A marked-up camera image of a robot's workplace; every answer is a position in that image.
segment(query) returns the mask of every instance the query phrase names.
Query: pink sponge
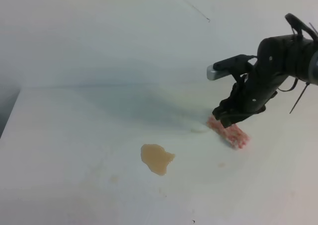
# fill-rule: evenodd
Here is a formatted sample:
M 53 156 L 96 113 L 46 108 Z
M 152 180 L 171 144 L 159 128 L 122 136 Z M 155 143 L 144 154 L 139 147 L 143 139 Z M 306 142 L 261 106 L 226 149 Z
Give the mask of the pink sponge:
M 220 134 L 235 149 L 243 148 L 249 141 L 249 136 L 236 124 L 224 128 L 221 122 L 217 121 L 213 115 L 209 117 L 207 126 Z

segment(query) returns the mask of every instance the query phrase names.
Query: white table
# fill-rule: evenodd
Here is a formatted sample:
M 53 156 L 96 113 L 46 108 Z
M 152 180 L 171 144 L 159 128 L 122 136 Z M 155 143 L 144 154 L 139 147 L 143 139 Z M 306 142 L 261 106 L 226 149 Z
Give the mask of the white table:
M 291 115 L 298 94 L 280 93 L 233 150 L 203 125 L 232 82 L 23 90 L 0 140 L 0 224 L 316 224 L 317 88 Z M 176 154 L 165 176 L 143 144 Z

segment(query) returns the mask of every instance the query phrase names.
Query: stain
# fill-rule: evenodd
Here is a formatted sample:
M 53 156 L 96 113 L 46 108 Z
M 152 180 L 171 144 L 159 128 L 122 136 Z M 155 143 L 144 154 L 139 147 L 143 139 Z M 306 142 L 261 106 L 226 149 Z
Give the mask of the stain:
M 173 161 L 175 154 L 166 152 L 157 144 L 144 144 L 141 147 L 141 160 L 155 174 L 163 176 L 167 173 L 167 166 Z
M 218 164 L 218 168 L 224 168 L 225 167 L 225 163 L 224 162 L 221 162 Z
M 113 184 L 117 184 L 118 183 L 118 176 L 117 175 L 112 175 L 110 178 L 109 178 L 109 181 Z
M 296 192 L 295 192 L 295 191 L 291 191 L 291 192 L 290 192 L 290 197 L 291 197 L 292 199 L 295 197 L 295 195 L 296 195 Z

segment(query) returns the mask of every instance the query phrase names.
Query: brown liquid spill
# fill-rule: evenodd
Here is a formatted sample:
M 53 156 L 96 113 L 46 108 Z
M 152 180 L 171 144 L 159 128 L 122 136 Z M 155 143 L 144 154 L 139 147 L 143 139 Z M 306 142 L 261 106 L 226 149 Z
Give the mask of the brown liquid spill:
M 167 166 L 173 161 L 175 154 L 166 152 L 157 144 L 144 144 L 141 147 L 141 160 L 157 175 L 165 175 Z

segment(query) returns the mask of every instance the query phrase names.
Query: white wall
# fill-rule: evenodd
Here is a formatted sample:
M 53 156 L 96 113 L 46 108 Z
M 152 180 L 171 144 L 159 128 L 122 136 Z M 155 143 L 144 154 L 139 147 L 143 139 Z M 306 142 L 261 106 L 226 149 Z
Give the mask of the white wall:
M 317 6 L 318 0 L 0 0 L 0 82 L 206 80 L 209 64 L 255 54 L 262 38 L 291 33 L 288 12 L 318 25 Z

